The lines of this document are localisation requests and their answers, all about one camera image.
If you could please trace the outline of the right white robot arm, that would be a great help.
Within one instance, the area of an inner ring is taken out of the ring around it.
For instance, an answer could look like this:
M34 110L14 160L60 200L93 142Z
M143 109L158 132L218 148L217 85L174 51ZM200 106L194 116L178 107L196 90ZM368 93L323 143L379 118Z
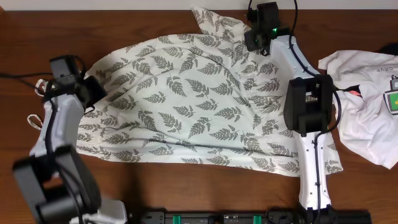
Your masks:
M249 51L260 50L287 69L289 82L284 105L284 122L298 141L300 165L299 202L305 210L322 210L331 204L323 165L323 145L331 121L333 82L316 71L305 58L288 30L269 33L250 30L244 40Z

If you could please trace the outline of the white fern-print dress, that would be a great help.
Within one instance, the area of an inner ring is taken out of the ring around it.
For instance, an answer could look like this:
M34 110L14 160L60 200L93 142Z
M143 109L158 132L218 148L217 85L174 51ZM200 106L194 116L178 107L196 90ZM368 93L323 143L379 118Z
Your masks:
M299 135L284 122L292 62L244 42L248 26L193 8L200 34L165 35L111 52L87 72L107 95L56 113L52 146L117 162L213 164L296 177Z

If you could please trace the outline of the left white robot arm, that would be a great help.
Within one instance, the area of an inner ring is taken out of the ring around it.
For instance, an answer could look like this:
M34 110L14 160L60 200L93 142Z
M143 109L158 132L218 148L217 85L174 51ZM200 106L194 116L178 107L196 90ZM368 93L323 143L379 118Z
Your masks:
M105 96L95 77L47 83L39 138L29 156L12 167L36 223L127 223L122 201L101 198L95 178L76 151L85 110Z

